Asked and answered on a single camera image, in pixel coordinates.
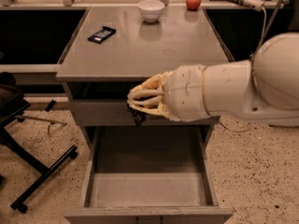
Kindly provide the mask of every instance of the metal leg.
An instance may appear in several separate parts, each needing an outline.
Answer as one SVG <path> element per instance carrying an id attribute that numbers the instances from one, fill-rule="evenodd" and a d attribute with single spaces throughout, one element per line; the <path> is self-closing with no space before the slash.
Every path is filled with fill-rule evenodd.
<path id="1" fill-rule="evenodd" d="M 28 153 L 24 148 L 19 146 L 19 144 L 10 136 L 10 134 L 5 130 L 5 128 L 0 128 L 0 136 L 1 140 L 5 141 L 5 146 L 9 147 L 22 159 L 27 161 L 31 166 L 37 169 L 39 173 L 44 174 L 49 170 L 47 166 L 45 166 L 42 162 L 40 162 L 34 156 Z"/>
<path id="2" fill-rule="evenodd" d="M 41 119 L 41 118 L 36 118 L 36 117 L 30 117 L 30 116 L 16 116 L 17 119 L 32 119 L 32 120 L 37 120 L 37 121 L 43 121 L 43 122 L 49 122 L 51 124 L 53 123 L 59 123 L 62 125 L 66 125 L 66 122 L 61 122 L 61 121 L 56 121 L 52 119 Z"/>
<path id="3" fill-rule="evenodd" d="M 49 170 L 43 174 L 41 177 L 37 179 L 37 181 L 31 185 L 10 207 L 14 210 L 18 209 L 19 211 L 25 213 L 27 210 L 27 206 L 23 204 L 25 200 L 44 182 L 47 178 L 54 173 L 56 169 L 58 169 L 67 158 L 75 159 L 77 156 L 76 152 L 77 147 L 72 146 L 69 148 L 65 154 L 60 157 L 50 168 Z"/>

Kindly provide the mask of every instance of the drawer handle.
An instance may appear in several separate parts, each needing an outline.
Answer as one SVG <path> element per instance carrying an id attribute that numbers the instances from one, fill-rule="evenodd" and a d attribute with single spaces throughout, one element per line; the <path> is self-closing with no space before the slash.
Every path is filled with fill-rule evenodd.
<path id="1" fill-rule="evenodd" d="M 136 218 L 135 224 L 139 224 L 139 217 Z M 160 222 L 159 224 L 163 224 L 163 217 L 160 217 Z"/>

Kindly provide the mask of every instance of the chair caster wheel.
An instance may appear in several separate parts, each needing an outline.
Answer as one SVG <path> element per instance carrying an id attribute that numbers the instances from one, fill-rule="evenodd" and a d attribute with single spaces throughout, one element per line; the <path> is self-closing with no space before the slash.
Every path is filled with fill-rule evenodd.
<path id="1" fill-rule="evenodd" d="M 69 156 L 72 160 L 74 160 L 77 157 L 78 153 L 76 151 L 72 152 Z"/>
<path id="2" fill-rule="evenodd" d="M 24 122 L 24 121 L 25 121 L 25 119 L 22 119 L 22 118 L 17 118 L 17 121 L 18 121 L 18 122 L 20 122 L 20 123 L 22 123 L 22 122 Z"/>
<path id="3" fill-rule="evenodd" d="M 21 204 L 19 207 L 18 207 L 18 210 L 22 213 L 26 213 L 27 210 L 28 210 L 28 206 L 26 206 L 25 204 Z"/>

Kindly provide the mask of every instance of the gray tabletop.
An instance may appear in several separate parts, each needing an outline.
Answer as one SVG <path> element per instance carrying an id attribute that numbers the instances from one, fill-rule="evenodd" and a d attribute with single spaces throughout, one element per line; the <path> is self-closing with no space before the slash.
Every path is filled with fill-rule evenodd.
<path id="1" fill-rule="evenodd" d="M 96 44 L 87 40 L 109 26 L 117 33 Z M 92 7 L 57 74 L 60 81 L 125 81 L 151 77 L 183 64 L 227 63 L 203 10 L 167 6 L 155 23 L 135 6 Z"/>

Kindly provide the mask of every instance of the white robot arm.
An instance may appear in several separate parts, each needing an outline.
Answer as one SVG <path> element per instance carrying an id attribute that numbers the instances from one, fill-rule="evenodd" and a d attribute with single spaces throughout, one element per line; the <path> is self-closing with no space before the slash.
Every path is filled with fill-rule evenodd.
<path id="1" fill-rule="evenodd" d="M 253 64 L 182 65 L 151 77 L 130 91 L 128 104 L 177 121 L 229 114 L 299 126 L 299 34 L 271 38 L 258 50 Z"/>

